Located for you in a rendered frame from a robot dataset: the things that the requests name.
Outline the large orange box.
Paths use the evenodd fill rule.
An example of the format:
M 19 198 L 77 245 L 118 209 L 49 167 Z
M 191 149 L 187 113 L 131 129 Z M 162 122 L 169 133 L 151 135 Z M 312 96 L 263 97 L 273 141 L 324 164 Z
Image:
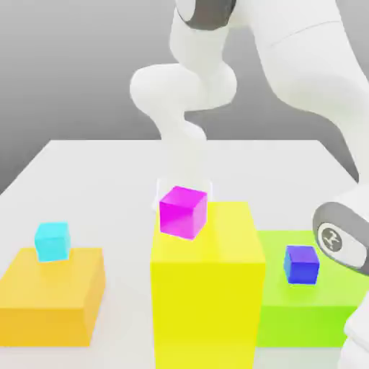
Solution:
M 0 347 L 89 346 L 105 282 L 100 248 L 46 263 L 20 249 L 0 279 Z

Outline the small blue cube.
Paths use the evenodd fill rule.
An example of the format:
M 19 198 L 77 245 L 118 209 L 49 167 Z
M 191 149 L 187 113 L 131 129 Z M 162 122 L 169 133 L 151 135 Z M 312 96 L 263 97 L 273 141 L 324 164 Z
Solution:
M 289 284 L 315 285 L 320 261 L 312 246 L 287 245 L 283 268 Z

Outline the large green box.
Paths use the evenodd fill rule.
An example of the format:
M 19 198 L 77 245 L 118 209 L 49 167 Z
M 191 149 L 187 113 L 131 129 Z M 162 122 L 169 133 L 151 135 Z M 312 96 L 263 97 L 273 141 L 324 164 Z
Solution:
M 369 277 L 317 251 L 314 285 L 287 281 L 283 262 L 287 246 L 316 246 L 311 231 L 260 231 L 266 259 L 258 347 L 341 347 L 344 325 L 369 291 Z

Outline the large yellow box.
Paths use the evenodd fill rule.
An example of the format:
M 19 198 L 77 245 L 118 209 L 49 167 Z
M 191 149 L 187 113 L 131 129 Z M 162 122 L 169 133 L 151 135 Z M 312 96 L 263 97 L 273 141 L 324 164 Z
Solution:
M 252 369 L 265 257 L 246 202 L 213 202 L 193 240 L 154 232 L 155 369 Z

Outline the small magenta cube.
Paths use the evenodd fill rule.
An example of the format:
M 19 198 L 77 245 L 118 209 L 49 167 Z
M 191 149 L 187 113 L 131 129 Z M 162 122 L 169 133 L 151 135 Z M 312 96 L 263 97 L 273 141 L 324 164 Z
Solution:
M 173 187 L 159 202 L 159 228 L 164 234 L 193 240 L 207 221 L 208 194 Z

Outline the small cyan cube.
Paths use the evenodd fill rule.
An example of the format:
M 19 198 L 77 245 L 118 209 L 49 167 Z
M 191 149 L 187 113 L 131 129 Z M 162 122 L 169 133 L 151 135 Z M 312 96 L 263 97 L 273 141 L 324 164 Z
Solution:
M 39 262 L 68 260 L 71 236 L 67 222 L 41 223 L 35 233 L 35 248 Z

